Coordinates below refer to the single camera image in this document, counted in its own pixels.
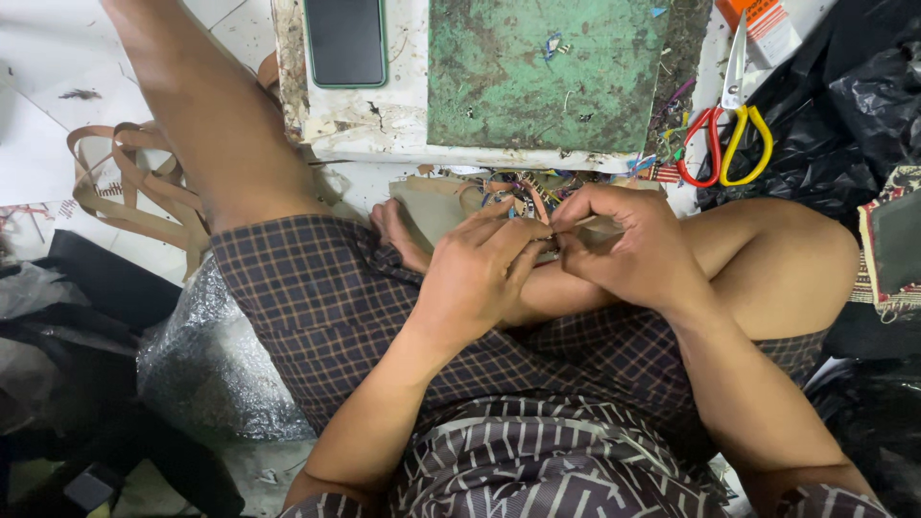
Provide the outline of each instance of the orange box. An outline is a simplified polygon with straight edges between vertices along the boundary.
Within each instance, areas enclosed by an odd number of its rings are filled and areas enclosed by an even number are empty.
[[[758,68],[784,63],[802,44],[780,0],[717,0],[717,8],[735,32],[743,9],[748,9],[749,57]]]

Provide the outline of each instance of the patterned shirt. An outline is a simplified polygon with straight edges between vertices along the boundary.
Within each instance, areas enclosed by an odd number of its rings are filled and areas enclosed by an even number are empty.
[[[719,492],[678,467],[628,410],[583,397],[494,396],[459,408],[413,444],[386,516],[724,517]],[[790,491],[778,516],[885,518],[876,501],[824,485]],[[356,518],[344,495],[309,497],[282,518]]]

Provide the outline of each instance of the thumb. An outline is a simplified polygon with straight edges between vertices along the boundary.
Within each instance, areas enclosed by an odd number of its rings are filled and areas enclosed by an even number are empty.
[[[521,287],[528,280],[531,270],[534,269],[534,264],[537,263],[538,256],[543,253],[546,246],[545,242],[532,241],[524,247],[524,250],[508,267],[508,289],[513,290],[515,293],[521,292]]]
[[[564,272],[589,281],[592,277],[597,277],[602,257],[590,252],[572,232],[561,232],[556,235],[556,239],[560,243],[560,258]]]

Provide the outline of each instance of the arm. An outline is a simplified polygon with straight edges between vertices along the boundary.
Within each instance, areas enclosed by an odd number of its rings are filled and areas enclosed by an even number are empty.
[[[291,485],[286,508],[331,492],[376,509],[429,382],[515,303],[543,247],[532,241],[551,234],[537,220],[505,218],[509,207],[468,218],[438,244],[412,314],[332,417]]]
[[[614,216],[627,230],[609,253],[586,250],[566,232],[593,213]],[[799,388],[721,307],[664,198],[590,185],[556,210],[554,229],[563,232],[566,272],[669,321],[701,420],[756,510],[774,514],[784,492],[808,483],[872,495]]]

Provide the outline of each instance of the green phone case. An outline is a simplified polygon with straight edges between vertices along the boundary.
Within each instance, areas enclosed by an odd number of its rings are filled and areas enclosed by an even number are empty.
[[[387,84],[387,79],[390,76],[390,72],[387,67],[387,28],[384,23],[384,0],[378,0],[378,10],[380,12],[380,65],[384,71],[384,78],[377,84],[373,85],[322,85],[317,81],[317,77],[313,73],[313,47],[309,45],[310,41],[310,24],[307,20],[307,0],[301,2],[301,7],[304,12],[304,31],[306,32],[307,39],[304,41],[304,46],[309,49],[310,54],[310,78],[313,80],[313,84],[317,85],[320,88],[329,88],[329,89],[338,89],[338,88],[380,88]]]

